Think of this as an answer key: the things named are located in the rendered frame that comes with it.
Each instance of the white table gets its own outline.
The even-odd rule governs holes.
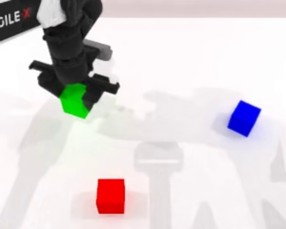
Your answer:
[[[0,229],[286,229],[286,19],[100,19],[121,89],[84,121],[28,70],[41,37],[0,45]],[[262,108],[249,138],[226,128],[240,99]],[[100,216],[115,177],[126,213]]]

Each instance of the red letter x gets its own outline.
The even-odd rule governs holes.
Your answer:
[[[29,18],[30,17],[30,9],[29,8],[24,8],[21,14],[23,19]]]

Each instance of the blue cube's top face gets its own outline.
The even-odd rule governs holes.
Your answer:
[[[241,100],[233,112],[233,115],[244,121],[255,122],[260,112],[260,108],[252,106]]]

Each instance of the white background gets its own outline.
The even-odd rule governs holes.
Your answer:
[[[121,89],[87,120],[28,69],[41,37],[0,44],[0,229],[286,229],[286,19],[100,19]],[[240,99],[262,108],[249,138],[226,128]],[[138,162],[157,154],[180,165]],[[104,177],[125,215],[97,214]]]

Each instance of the logo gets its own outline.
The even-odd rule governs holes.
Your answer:
[[[18,23],[21,20],[25,20],[30,17],[31,17],[30,8],[24,8],[22,12],[18,10],[13,13],[8,13],[6,15],[0,16],[0,29]]]

